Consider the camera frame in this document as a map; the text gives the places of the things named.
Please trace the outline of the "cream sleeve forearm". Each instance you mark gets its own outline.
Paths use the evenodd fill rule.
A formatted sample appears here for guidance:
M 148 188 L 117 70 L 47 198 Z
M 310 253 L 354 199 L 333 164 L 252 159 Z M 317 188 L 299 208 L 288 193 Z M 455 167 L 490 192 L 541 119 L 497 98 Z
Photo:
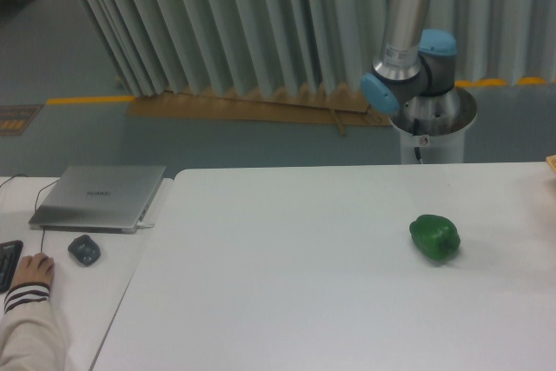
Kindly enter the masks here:
M 62 370 L 66 347 L 50 302 L 50 286 L 10 289 L 1 319 L 2 370 Z

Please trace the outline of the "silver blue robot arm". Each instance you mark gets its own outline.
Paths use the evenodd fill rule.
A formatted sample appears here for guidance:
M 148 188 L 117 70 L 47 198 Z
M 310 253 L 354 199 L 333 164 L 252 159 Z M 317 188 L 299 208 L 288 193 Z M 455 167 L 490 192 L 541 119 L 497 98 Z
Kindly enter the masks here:
M 529 78 L 555 78 L 555 0 L 387 0 L 361 90 L 399 130 L 444 136 L 477 115 L 459 80 Z

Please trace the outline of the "person's hand on mouse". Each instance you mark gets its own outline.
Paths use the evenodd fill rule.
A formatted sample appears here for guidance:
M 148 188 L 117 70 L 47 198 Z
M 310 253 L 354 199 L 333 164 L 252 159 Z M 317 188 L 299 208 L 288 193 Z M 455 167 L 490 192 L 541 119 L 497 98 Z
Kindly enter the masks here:
M 29 284 L 50 287 L 54 279 L 54 269 L 54 259 L 46 254 L 27 255 L 18 263 L 10 289 Z

